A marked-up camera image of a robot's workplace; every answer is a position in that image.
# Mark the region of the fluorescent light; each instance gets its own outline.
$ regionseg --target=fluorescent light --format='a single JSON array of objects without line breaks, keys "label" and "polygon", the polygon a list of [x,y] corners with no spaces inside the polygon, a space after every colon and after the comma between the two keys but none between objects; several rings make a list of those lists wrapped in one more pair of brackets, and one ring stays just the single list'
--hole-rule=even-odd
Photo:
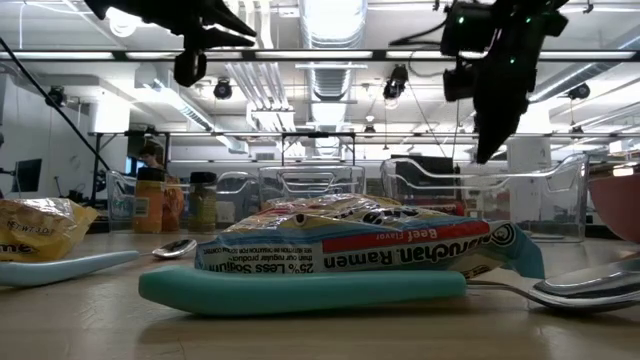
[{"label": "fluorescent light", "polygon": [[238,51],[206,51],[208,58],[213,59],[241,59],[242,53]]},{"label": "fluorescent light", "polygon": [[553,60],[561,58],[571,59],[607,59],[626,60],[635,55],[635,51],[542,51],[540,60]]},{"label": "fluorescent light", "polygon": [[[21,60],[113,60],[113,54],[107,51],[16,51],[14,54]],[[6,52],[0,52],[0,59],[10,58]]]},{"label": "fluorescent light", "polygon": [[191,164],[191,163],[207,163],[209,162],[209,160],[171,160],[170,162]]},{"label": "fluorescent light", "polygon": [[372,51],[332,51],[332,50],[309,50],[309,51],[258,51],[258,59],[369,59],[373,55]]},{"label": "fluorescent light", "polygon": [[174,59],[180,55],[180,51],[166,51],[166,52],[154,52],[154,51],[127,51],[127,57],[133,60],[150,60],[150,59]]},{"label": "fluorescent light", "polygon": [[350,70],[350,69],[368,69],[367,64],[296,64],[296,69],[299,70],[316,70],[316,69],[337,69],[337,70]]},{"label": "fluorescent light", "polygon": [[225,132],[227,136],[249,136],[249,137],[266,137],[266,136],[280,136],[278,132]]},{"label": "fluorescent light", "polygon": [[629,176],[633,175],[632,168],[613,169],[613,176]]},{"label": "fluorescent light", "polygon": [[171,136],[183,136],[183,137],[189,137],[189,136],[211,136],[211,133],[208,132],[202,132],[202,133],[197,133],[197,132],[175,132],[175,133],[171,133]]},{"label": "fluorescent light", "polygon": [[431,51],[387,51],[387,59],[446,59],[449,56],[444,56],[437,50]]}]

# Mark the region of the yellow snack bag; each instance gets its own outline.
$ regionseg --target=yellow snack bag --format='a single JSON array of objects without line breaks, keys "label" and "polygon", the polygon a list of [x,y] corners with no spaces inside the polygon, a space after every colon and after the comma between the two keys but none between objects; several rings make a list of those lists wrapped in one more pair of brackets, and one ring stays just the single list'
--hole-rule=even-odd
[{"label": "yellow snack bag", "polygon": [[59,260],[97,216],[69,199],[0,200],[0,261]]}]

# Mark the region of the teal spoon handle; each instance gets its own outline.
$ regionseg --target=teal spoon handle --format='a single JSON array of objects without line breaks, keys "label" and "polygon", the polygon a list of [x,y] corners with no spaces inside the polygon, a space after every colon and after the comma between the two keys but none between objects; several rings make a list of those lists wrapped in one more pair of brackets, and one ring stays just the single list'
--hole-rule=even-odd
[{"label": "teal spoon handle", "polygon": [[0,262],[0,286],[31,287],[69,280],[137,260],[137,251],[122,251],[46,263]]},{"label": "teal spoon handle", "polygon": [[453,271],[227,274],[166,266],[140,276],[143,298],[186,312],[248,316],[464,296]]}]

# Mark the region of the white wall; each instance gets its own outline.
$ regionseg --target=white wall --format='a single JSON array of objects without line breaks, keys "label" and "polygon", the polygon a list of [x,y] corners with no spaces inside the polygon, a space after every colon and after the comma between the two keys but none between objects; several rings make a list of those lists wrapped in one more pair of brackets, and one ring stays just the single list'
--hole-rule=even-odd
[{"label": "white wall", "polygon": [[[82,186],[82,192],[86,196],[90,195],[93,155],[69,125],[55,110],[45,105],[40,95],[17,87],[14,79],[8,75],[0,75],[0,87],[4,88],[4,96],[0,98],[0,131],[5,138],[0,149],[0,167],[14,170],[16,161],[42,159],[38,192],[23,193],[22,197],[58,196],[55,176],[59,177],[64,195],[69,190]],[[64,111],[86,136],[90,125],[89,117],[78,117],[78,112],[70,109]],[[12,180],[11,176],[0,175],[0,189],[7,198],[18,197],[16,193],[9,193]]]}]

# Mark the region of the air duct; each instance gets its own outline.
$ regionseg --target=air duct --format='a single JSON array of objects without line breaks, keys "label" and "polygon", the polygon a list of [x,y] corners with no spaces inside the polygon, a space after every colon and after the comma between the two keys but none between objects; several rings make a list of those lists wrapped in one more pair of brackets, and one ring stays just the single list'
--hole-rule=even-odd
[{"label": "air duct", "polygon": [[[632,50],[640,47],[640,26],[620,36],[615,41],[607,44],[605,49]],[[575,88],[576,86],[591,80],[596,76],[620,65],[619,62],[599,62],[590,64],[575,64],[552,76],[536,88],[540,89],[529,100],[542,102]]]},{"label": "air duct", "polygon": [[[363,43],[366,0],[298,0],[300,27],[304,47],[308,49],[357,49]],[[336,131],[344,121],[351,86],[348,69],[312,69],[308,73],[312,101],[311,114],[323,131]],[[321,155],[338,149],[337,139],[318,139],[316,147]]]}]

